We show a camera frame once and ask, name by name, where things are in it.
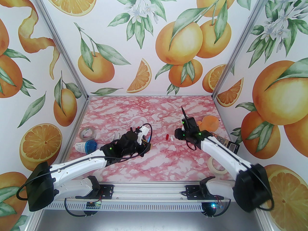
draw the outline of white plastic part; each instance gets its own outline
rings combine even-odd
[[[207,139],[201,141],[201,150],[215,158],[217,162],[220,163],[230,173],[234,180],[236,180],[236,176],[239,174],[240,170],[247,170],[246,167],[243,166],[241,163],[251,168],[250,162],[243,160],[242,158],[234,154],[232,151],[230,151],[228,148],[223,146],[228,152],[224,151],[218,145],[212,143],[212,141],[223,146],[215,137],[208,137]]]
[[[234,199],[233,189],[234,180],[219,180],[213,178],[206,183],[206,187],[212,195],[219,195],[229,199]]]
[[[148,132],[150,131],[150,129],[147,128],[146,126],[142,126],[139,130],[140,130],[140,132],[138,133],[137,142],[138,142],[139,145],[141,145],[141,140],[142,140],[143,135],[144,136],[147,135]]]
[[[105,158],[92,158],[95,156],[105,156],[105,154],[101,150],[96,150],[95,152],[89,155],[77,158],[69,162],[61,164],[52,164],[51,171],[80,161],[79,163],[76,163],[72,166],[68,166],[63,170],[58,170],[58,172],[51,174],[51,177],[56,179],[56,181],[54,182],[54,188],[57,189],[60,185],[64,184],[66,181],[72,180],[77,176],[85,174],[89,171],[104,168],[107,164]]]
[[[86,196],[92,191],[92,183],[88,178],[81,180],[69,180],[57,187],[59,193],[54,200],[63,199],[67,197]]]

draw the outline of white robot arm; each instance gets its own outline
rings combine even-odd
[[[267,200],[274,201],[266,171],[260,164],[252,165],[243,160],[228,148],[220,144],[208,131],[200,131],[193,117],[187,117],[182,108],[184,118],[183,128],[175,130],[175,138],[186,141],[198,147],[215,158],[232,176],[233,180],[219,180],[208,177],[200,182],[203,197],[222,196],[234,199],[247,212],[260,208]]]
[[[101,189],[95,176],[88,176],[81,180],[74,180],[74,178],[123,160],[137,156],[143,157],[151,148],[152,138],[151,127],[149,142],[144,139],[150,130],[145,125],[151,127],[150,124],[146,123],[135,131],[131,128],[119,140],[114,140],[84,157],[51,166],[48,166],[47,162],[39,164],[25,184],[17,191],[17,198],[27,200],[30,211],[37,211],[46,207],[55,199],[76,196],[95,198],[97,195],[99,196]],[[27,199],[19,196],[19,192],[25,186]]]

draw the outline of white flower illustration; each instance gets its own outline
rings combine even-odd
[[[141,13],[136,5],[133,5],[130,10],[127,11],[130,16],[132,17],[132,23],[135,23],[136,21],[141,23],[141,17],[146,18],[147,15],[145,13]]]

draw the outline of clear tape roll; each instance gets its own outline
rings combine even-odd
[[[219,174],[219,175],[224,175],[226,174],[228,171],[225,169],[225,170],[218,170],[214,167],[213,165],[213,157],[211,156],[209,159],[208,159],[208,168],[209,170],[213,173],[213,174]]]
[[[96,132],[93,127],[87,127],[80,131],[79,138],[82,141],[95,140]]]

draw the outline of table surface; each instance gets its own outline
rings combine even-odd
[[[209,154],[199,149],[192,151],[184,141],[174,138],[174,130],[181,127],[181,106],[187,116],[193,116],[196,121],[202,120],[205,115],[219,118],[220,125],[215,133],[228,139],[211,96],[92,97],[79,132],[86,127],[94,128],[97,143],[104,145],[112,141],[114,133],[122,135],[130,127],[150,123],[153,128],[152,147],[144,157],[90,171],[78,178],[94,175],[98,181],[115,182],[199,181],[213,175],[207,166]],[[79,132],[75,143],[81,141]],[[168,140],[165,139],[166,134],[169,134]],[[75,150],[75,143],[68,161],[85,155]],[[222,166],[213,164],[221,170]],[[228,173],[221,178],[231,179]]]

